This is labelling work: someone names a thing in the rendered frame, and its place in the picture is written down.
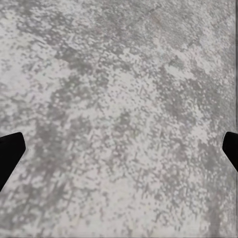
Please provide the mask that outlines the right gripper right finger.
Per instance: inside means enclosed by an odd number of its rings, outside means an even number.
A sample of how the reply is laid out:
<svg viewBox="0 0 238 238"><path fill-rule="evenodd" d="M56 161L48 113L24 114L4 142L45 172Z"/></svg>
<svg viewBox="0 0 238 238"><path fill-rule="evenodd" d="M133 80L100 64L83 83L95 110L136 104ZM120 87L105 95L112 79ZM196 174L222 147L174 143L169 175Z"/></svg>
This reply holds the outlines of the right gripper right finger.
<svg viewBox="0 0 238 238"><path fill-rule="evenodd" d="M225 135L222 149L238 171L238 134L228 131Z"/></svg>

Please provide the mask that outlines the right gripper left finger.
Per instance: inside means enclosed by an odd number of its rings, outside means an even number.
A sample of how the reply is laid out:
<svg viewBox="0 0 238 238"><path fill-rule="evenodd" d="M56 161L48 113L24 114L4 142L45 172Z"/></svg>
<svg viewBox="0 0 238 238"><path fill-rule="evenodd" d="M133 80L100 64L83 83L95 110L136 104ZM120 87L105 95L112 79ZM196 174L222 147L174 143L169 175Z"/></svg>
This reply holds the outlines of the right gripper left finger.
<svg viewBox="0 0 238 238"><path fill-rule="evenodd" d="M21 132L0 137L0 191L26 151Z"/></svg>

